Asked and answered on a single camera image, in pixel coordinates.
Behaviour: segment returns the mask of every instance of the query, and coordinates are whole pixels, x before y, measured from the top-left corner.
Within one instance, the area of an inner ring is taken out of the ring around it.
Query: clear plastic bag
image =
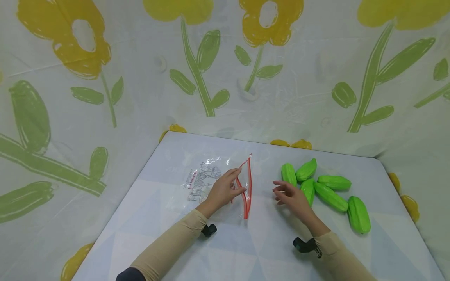
[[[236,213],[236,208],[240,208],[240,216],[248,219],[248,213],[252,203],[252,174],[250,168],[251,155],[242,163],[231,160],[227,157],[215,156],[188,168],[186,172],[186,180],[174,190],[173,196],[169,200],[168,209],[181,214],[187,214],[195,209],[200,203],[208,197],[212,186],[218,178],[226,171],[236,167],[242,167],[242,171],[238,178],[234,181],[231,188],[236,189],[245,187],[246,192],[242,193],[242,202],[237,202],[236,197],[231,204],[218,212],[219,217]]]

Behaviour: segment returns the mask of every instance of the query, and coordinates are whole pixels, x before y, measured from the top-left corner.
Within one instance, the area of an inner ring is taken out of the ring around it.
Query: sleeve
[[[146,281],[160,280],[198,238],[206,222],[202,213],[192,210],[148,246],[131,267],[138,269]]]
[[[328,232],[314,239],[322,251],[322,263],[335,281],[376,281],[334,232]]]

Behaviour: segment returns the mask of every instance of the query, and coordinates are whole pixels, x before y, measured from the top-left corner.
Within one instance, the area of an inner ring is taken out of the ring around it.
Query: dark sleeve cuff
[[[138,269],[127,268],[117,275],[116,281],[145,281],[145,278]]]

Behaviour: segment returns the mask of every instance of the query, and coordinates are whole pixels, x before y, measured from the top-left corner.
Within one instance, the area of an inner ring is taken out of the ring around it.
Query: fabric wall
[[[449,12],[2,1],[0,280],[70,280],[169,129],[377,157],[450,280]]]

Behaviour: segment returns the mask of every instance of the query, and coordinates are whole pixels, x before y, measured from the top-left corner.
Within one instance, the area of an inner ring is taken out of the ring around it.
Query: white tabletop
[[[318,197],[314,211],[378,280],[444,281],[378,160],[175,132],[168,132],[158,145],[73,280],[115,280],[192,208],[192,201],[183,203],[183,186],[192,171],[219,157],[210,164],[223,173],[243,163],[250,153],[249,219],[239,216],[242,199],[228,204],[209,222],[217,226],[217,233],[201,236],[164,280],[328,280],[313,253],[300,254],[292,246],[296,237],[307,240],[311,236],[285,208],[274,204],[271,191],[272,181],[281,179],[284,163],[297,169],[316,158],[315,178],[336,174],[352,181],[350,190],[339,194],[345,199],[358,196],[365,202],[372,230],[364,236],[355,233],[346,214],[334,211]]]

